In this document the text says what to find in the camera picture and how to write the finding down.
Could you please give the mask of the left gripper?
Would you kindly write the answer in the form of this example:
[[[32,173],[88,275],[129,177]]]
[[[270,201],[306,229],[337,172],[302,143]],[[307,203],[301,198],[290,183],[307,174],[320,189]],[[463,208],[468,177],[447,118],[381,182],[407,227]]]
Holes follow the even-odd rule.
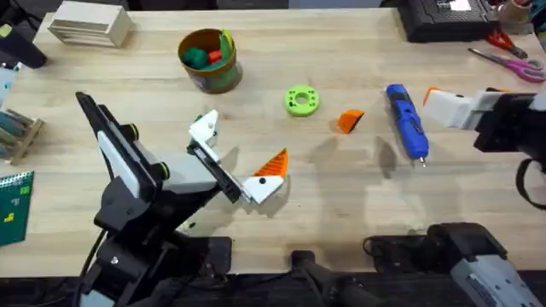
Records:
[[[112,174],[94,224],[119,239],[165,239],[218,193],[237,201],[241,189],[214,165],[197,142],[217,144],[218,111],[201,115],[190,127],[195,141],[187,153],[160,161],[116,125],[96,132]],[[261,205],[283,184],[288,150],[282,149],[242,184],[245,201]]]

